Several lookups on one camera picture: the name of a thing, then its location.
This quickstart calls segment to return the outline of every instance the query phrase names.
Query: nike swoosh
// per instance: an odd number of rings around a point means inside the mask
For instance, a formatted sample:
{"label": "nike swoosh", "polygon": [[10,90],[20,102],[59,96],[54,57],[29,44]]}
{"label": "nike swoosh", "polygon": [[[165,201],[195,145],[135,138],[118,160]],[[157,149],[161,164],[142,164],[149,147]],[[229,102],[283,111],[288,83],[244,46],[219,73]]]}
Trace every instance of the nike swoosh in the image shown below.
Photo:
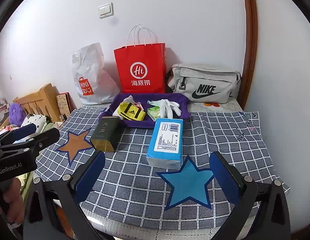
{"label": "nike swoosh", "polygon": [[200,99],[200,98],[208,97],[208,96],[215,95],[215,94],[218,94],[218,93],[220,93],[220,92],[217,92],[217,93],[210,93],[210,94],[204,94],[204,95],[198,95],[198,94],[196,94],[196,90],[195,90],[195,91],[193,92],[193,94],[192,94],[192,97],[193,97],[194,99]]}

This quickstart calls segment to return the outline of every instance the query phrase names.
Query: purple storage bin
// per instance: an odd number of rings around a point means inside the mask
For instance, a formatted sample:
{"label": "purple storage bin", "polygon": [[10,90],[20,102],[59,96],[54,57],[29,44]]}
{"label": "purple storage bin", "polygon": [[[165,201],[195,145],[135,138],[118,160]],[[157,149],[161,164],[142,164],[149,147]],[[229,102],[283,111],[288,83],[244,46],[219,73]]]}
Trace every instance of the purple storage bin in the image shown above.
{"label": "purple storage bin", "polygon": [[161,99],[168,99],[169,101],[179,103],[180,110],[182,111],[182,115],[180,117],[176,117],[177,119],[188,119],[190,114],[187,110],[188,98],[180,93],[171,93],[171,94],[118,94],[113,103],[111,103],[110,108],[101,114],[100,119],[103,116],[111,116],[113,115],[116,108],[123,102],[123,100],[129,96],[132,96],[135,102],[140,102],[146,112],[143,121],[132,121],[132,120],[124,120],[127,127],[133,128],[154,128],[155,122],[148,116],[147,109],[153,107],[147,103],[147,101],[158,101]]}

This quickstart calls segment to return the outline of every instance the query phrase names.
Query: purple plush toy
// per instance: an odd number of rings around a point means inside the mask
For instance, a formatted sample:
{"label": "purple plush toy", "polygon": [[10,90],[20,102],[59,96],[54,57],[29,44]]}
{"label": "purple plush toy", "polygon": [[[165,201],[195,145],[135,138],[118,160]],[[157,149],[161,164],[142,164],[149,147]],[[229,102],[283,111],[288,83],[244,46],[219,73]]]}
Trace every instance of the purple plush toy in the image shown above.
{"label": "purple plush toy", "polygon": [[10,106],[9,109],[9,121],[10,124],[15,124],[18,127],[21,127],[26,114],[23,110],[23,108],[18,103],[14,103]]}

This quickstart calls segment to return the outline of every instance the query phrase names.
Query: checkered tablecloth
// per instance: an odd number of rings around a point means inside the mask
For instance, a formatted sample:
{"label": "checkered tablecloth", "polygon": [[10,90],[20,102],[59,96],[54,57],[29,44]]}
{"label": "checkered tablecloth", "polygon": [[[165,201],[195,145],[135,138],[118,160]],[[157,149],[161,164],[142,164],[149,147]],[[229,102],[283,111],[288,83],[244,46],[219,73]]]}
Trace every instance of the checkered tablecloth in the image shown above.
{"label": "checkered tablecloth", "polygon": [[[91,127],[89,139],[98,123],[99,114],[94,111],[81,108],[73,111],[60,130],[60,140],[42,152],[36,172],[44,181],[72,173],[91,156],[93,150],[85,150],[69,167],[67,155],[56,149],[66,142],[68,131],[81,133]],[[116,152],[105,153],[105,167],[81,207],[144,228],[175,230],[221,226],[233,205],[227,201],[216,179],[208,185],[212,209],[188,200],[164,211],[170,188],[156,172],[165,170],[150,167],[146,160],[152,132],[135,128],[124,131]],[[258,113],[191,113],[191,119],[184,122],[184,158],[189,155],[197,167],[207,168],[209,152],[216,150],[242,175],[249,174],[255,181],[265,183],[274,179],[282,182],[262,140]],[[283,182],[282,185],[287,193],[289,187]],[[251,216],[257,208],[255,203]]]}

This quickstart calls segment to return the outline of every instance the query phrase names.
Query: wooden bed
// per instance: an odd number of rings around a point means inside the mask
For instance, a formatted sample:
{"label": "wooden bed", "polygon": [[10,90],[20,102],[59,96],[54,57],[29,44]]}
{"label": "wooden bed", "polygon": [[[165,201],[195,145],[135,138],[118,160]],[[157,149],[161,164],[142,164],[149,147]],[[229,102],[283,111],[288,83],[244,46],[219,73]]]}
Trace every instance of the wooden bed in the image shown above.
{"label": "wooden bed", "polygon": [[[49,116],[52,122],[60,122],[60,110],[56,101],[57,94],[56,89],[49,83],[37,92],[15,98],[13,102],[20,104],[26,114],[42,114]],[[8,124],[9,118],[3,122],[1,127]]]}

